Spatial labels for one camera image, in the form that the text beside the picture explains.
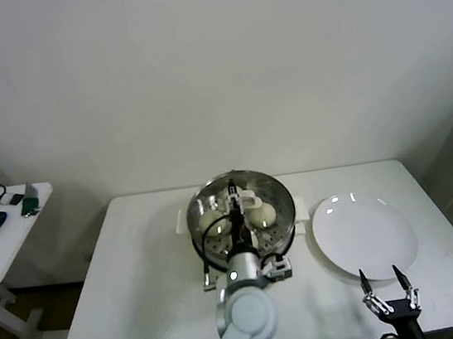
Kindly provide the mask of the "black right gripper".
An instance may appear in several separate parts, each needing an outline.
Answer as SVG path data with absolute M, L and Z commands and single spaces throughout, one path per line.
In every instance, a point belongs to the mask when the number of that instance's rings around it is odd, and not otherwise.
M 405 298 L 394 299 L 387 303 L 379 298 L 366 278 L 363 270 L 359 271 L 361 288 L 364 292 L 363 302 L 365 306 L 374 313 L 375 316 L 387 315 L 386 323 L 395 324 L 396 322 L 407 322 L 417 320 L 421 314 L 421 303 L 419 290 L 412 286 L 406 274 L 393 264 L 393 272 L 396 279 L 405 292 Z

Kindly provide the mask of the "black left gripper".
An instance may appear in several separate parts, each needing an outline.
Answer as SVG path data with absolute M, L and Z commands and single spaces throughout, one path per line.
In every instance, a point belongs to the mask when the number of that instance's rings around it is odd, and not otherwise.
M 230 179 L 230 187 L 225 193 L 225 204 L 227 208 L 227 214 L 231 222 L 231 256 L 235 256 L 241 253 L 253 253 L 257 251 L 252 244 L 251 231 L 245 225 L 243 213 L 243 201 L 239 194 L 239 188 L 236 186 L 234 179 Z

